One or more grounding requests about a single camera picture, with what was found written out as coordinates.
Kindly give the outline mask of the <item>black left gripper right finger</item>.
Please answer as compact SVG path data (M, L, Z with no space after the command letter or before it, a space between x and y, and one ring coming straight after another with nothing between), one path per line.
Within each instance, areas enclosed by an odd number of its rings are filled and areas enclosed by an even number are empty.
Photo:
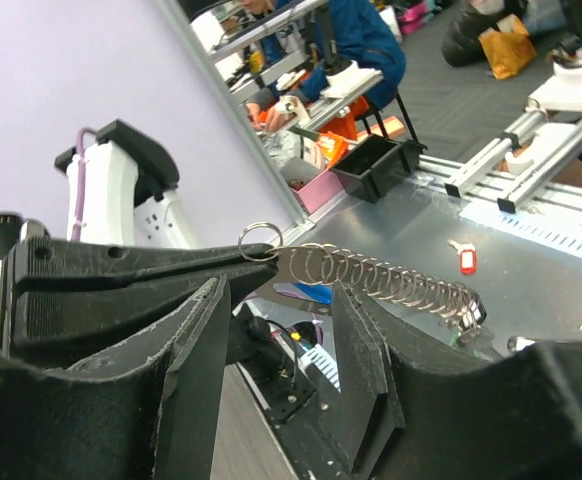
M582 342L489 362L335 286L342 446L358 479L582 479Z

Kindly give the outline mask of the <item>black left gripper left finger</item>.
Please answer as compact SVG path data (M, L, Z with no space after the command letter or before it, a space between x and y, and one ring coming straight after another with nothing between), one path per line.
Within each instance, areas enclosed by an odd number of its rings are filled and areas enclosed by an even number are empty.
M206 479L229 283L66 370L0 356L0 479Z

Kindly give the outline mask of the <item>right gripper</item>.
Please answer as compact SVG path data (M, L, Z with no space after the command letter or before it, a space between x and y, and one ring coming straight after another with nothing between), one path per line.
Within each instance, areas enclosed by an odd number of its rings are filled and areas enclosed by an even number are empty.
M10 346L0 260L0 353L90 355L167 315L211 278L226 276L237 304L277 269L245 259L236 246L156 249L36 237L13 248L9 272Z

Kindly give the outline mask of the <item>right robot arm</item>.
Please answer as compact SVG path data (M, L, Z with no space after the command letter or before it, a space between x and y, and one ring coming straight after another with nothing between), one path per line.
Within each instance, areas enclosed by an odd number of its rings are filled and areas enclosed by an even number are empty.
M132 126L114 121L85 152L56 165L82 209L79 238L20 239L0 260L0 351L31 363L66 363L117 343L174 311L207 280L225 276L232 361L270 339L269 323L243 304L271 280L267 246L190 250L177 221L156 217L170 249L139 248L134 210L148 200L177 207L178 169L168 152Z

